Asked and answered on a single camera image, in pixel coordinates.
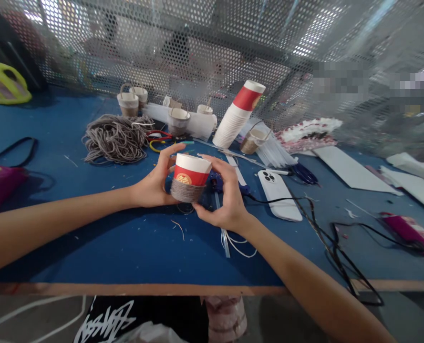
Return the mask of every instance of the perforated metal mesh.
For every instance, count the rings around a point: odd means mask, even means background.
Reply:
[[[130,81],[149,101],[167,94],[194,110],[210,99],[222,117],[251,79],[267,86],[254,115],[276,130],[334,116],[340,141],[424,153],[424,118],[397,109],[417,100],[394,87],[424,71],[424,0],[0,0],[0,10],[52,84],[116,94]],[[357,67],[335,87],[348,91],[315,87],[316,72],[346,65]]]

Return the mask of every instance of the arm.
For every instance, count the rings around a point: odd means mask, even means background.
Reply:
[[[203,157],[221,174],[224,197],[223,206],[214,212],[194,204],[201,219],[248,240],[312,319],[333,339],[339,342],[395,342],[385,327],[345,288],[247,212],[233,167],[220,159]]]
[[[175,161],[170,155],[184,148],[175,144],[164,149],[156,167],[133,186],[0,213],[0,268],[111,213],[177,203],[164,184]]]

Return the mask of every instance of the table edge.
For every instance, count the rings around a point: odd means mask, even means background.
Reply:
[[[424,281],[415,280],[370,280],[373,287],[384,292],[424,292]],[[352,280],[359,292],[369,289],[360,280]],[[36,295],[284,295],[283,286],[223,286],[196,284],[96,284],[96,283],[15,283],[0,282],[0,294]]]

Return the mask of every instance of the gray rope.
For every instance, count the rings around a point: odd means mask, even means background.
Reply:
[[[204,189],[205,186],[188,185],[173,179],[170,194],[181,202],[197,202],[201,198]]]
[[[146,133],[153,128],[151,125],[133,125],[133,123],[153,124],[153,120],[145,115],[124,118],[104,114],[89,123],[82,138],[88,149],[88,156],[84,161],[92,164],[104,164],[108,161],[123,164],[145,158],[146,152],[142,148],[148,146]],[[101,157],[107,161],[98,161]]]

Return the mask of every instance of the red scissors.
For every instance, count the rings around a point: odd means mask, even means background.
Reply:
[[[160,133],[161,137],[150,137],[153,133]],[[170,133],[161,131],[161,130],[152,130],[150,132],[147,132],[148,141],[185,141],[187,139],[191,139],[191,135],[189,134],[183,134],[181,136],[172,136]]]

